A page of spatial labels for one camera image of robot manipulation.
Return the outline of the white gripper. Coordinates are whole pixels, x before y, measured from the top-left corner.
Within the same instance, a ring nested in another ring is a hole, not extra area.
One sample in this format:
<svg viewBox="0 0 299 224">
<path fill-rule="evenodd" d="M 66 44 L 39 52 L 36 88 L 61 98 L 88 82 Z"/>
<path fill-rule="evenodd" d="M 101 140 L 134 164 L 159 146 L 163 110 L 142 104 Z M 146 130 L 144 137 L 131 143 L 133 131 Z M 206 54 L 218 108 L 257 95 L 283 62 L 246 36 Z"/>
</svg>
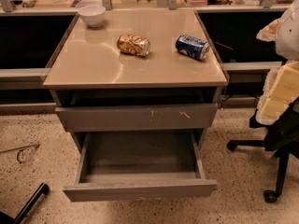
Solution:
<svg viewBox="0 0 299 224">
<path fill-rule="evenodd" d="M 271 125 L 299 97 L 299 62 L 292 61 L 279 70 L 272 67 L 263 84 L 255 118 L 262 125 Z"/>
</svg>

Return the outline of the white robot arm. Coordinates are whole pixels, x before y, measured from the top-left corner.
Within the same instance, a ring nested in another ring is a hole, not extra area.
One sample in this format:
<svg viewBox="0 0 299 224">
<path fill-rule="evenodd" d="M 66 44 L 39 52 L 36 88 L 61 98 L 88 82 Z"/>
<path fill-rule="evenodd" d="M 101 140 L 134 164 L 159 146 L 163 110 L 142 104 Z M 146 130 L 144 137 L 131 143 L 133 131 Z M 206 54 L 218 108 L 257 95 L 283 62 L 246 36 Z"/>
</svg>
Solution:
<svg viewBox="0 0 299 224">
<path fill-rule="evenodd" d="M 299 97 L 299 0 L 283 15 L 265 26 L 257 38 L 274 41 L 276 54 L 287 63 L 271 68 L 263 85 L 255 118 L 262 125 L 272 125 Z"/>
</svg>

